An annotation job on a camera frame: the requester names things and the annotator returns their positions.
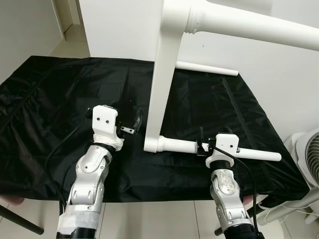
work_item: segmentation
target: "white fan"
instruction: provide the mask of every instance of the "white fan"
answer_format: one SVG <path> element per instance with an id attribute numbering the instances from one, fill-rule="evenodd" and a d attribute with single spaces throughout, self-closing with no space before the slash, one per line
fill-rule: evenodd
<path id="1" fill-rule="evenodd" d="M 319 128 L 308 133 L 295 133 L 285 142 L 296 165 L 310 188 L 319 187 Z M 319 214 L 319 201 L 310 204 L 314 214 Z M 318 216 L 308 215 L 305 223 L 310 224 Z"/>

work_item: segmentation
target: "black tablecloth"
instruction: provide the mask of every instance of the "black tablecloth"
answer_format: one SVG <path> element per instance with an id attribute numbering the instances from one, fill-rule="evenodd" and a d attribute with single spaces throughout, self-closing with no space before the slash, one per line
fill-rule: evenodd
<path id="1" fill-rule="evenodd" d="M 144 118 L 138 135 L 126 137 L 110 165 L 105 201 L 211 200 L 205 158 L 143 151 L 153 66 L 107 58 L 32 56 L 24 62 L 0 86 L 0 194 L 57 199 L 43 170 L 46 157 L 88 108 L 113 105 L 124 125 L 131 123 L 138 107 L 144 109 Z M 270 195 L 269 205 L 307 193 L 302 175 L 240 75 L 175 70 L 161 135 L 195 141 L 200 126 L 206 142 L 227 126 L 239 136 L 239 147 L 282 155 L 281 162 L 243 159 L 258 192 Z M 50 161 L 59 185 L 71 165 L 63 185 L 66 197 L 75 179 L 74 162 L 85 153 L 92 133 L 86 120 Z M 233 169 L 243 194 L 251 194 L 245 169 L 237 164 Z"/>

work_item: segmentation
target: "tile floor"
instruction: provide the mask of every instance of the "tile floor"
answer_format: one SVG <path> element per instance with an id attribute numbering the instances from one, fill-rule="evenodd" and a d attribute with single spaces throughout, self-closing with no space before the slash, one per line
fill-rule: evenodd
<path id="1" fill-rule="evenodd" d="M 72 26 L 50 56 L 89 57 L 84 28 Z M 26 199 L 8 208 L 44 228 L 36 235 L 18 225 L 0 219 L 0 238 L 53 239 L 58 223 L 58 202 Z M 266 239 L 316 239 L 319 222 L 304 224 L 305 214 L 294 212 L 282 223 L 260 227 Z M 216 237 L 219 227 L 213 201 L 107 203 L 103 204 L 97 239 L 224 239 Z"/>

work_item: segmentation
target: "white wall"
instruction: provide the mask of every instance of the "white wall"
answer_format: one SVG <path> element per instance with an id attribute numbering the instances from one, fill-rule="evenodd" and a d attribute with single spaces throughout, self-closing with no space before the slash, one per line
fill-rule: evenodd
<path id="1" fill-rule="evenodd" d="M 31 55 L 62 40 L 52 0 L 0 0 L 0 84 Z"/>
<path id="2" fill-rule="evenodd" d="M 92 57 L 154 61 L 162 0 L 80 0 Z M 273 1 L 271 16 L 319 27 L 318 0 Z M 284 140 L 319 126 L 319 54 L 199 32 L 178 59 L 238 70 Z"/>

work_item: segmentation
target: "fan grille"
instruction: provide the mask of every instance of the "fan grille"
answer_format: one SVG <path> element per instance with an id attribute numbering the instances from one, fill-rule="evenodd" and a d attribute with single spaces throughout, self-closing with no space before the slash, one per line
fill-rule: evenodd
<path id="1" fill-rule="evenodd" d="M 312 177 L 319 184 L 319 134 L 314 135 L 308 144 L 307 165 Z"/>

